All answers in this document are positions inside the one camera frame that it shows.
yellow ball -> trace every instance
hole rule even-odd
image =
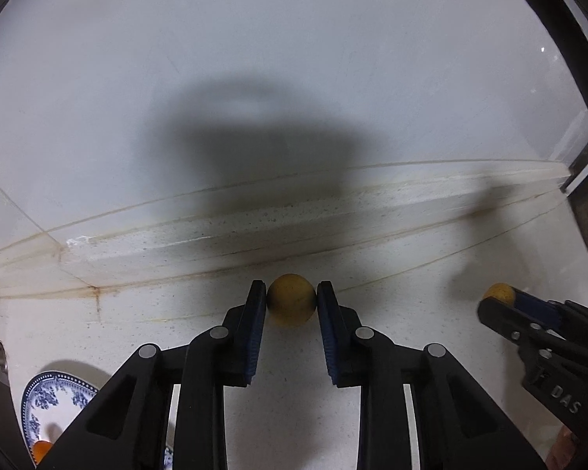
[[[309,320],[316,309],[316,292],[298,274],[277,277],[268,288],[268,310],[279,325],[296,327]]]
[[[483,294],[482,298],[486,299],[488,297],[494,297],[503,304],[514,306],[516,292],[509,284],[505,284],[505,282],[496,282],[488,288],[486,293]]]

